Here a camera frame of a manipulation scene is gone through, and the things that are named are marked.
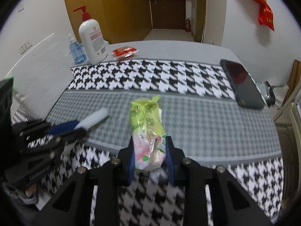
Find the person's left hand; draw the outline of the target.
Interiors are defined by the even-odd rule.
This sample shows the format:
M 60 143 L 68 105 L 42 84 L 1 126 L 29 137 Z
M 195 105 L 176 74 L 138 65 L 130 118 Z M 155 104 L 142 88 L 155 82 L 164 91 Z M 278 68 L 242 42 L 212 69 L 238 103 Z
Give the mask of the person's left hand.
M 30 198 L 35 195 L 37 191 L 37 184 L 34 183 L 33 185 L 29 186 L 25 191 L 24 194 L 26 195 L 27 198 Z

